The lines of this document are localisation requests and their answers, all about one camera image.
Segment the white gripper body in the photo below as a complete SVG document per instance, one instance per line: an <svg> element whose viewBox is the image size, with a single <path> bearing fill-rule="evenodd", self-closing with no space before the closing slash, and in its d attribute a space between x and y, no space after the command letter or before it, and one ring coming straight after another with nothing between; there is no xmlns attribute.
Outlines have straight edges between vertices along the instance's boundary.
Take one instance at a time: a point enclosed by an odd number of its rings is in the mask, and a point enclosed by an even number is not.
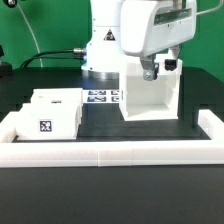
<svg viewBox="0 0 224 224"><path fill-rule="evenodd" d="M126 0L121 7L121 48L146 57L194 37L196 0Z"/></svg>

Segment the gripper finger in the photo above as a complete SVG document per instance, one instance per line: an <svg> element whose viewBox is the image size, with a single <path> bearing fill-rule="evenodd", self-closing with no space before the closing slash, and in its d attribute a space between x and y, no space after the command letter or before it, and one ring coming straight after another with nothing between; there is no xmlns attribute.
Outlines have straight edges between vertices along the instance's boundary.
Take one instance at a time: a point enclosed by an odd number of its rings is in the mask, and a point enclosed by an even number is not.
<svg viewBox="0 0 224 224"><path fill-rule="evenodd" d="M175 45L168 49L168 56L165 59L165 69L174 71L177 68L178 58L181 52L181 45Z"/></svg>
<svg viewBox="0 0 224 224"><path fill-rule="evenodd" d="M154 55L140 59L143 68L143 78L146 81L154 81L157 79L159 64L155 61Z"/></svg>

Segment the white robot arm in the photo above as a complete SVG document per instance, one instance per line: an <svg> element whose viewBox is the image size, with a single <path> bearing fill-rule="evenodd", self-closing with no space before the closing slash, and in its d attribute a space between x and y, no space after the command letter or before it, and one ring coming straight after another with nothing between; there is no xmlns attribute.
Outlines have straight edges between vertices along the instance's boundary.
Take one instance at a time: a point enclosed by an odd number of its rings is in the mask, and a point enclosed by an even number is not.
<svg viewBox="0 0 224 224"><path fill-rule="evenodd" d="M92 37L86 45L82 73L117 79L121 57L151 59L192 39L196 30L196 0L90 0Z"/></svg>

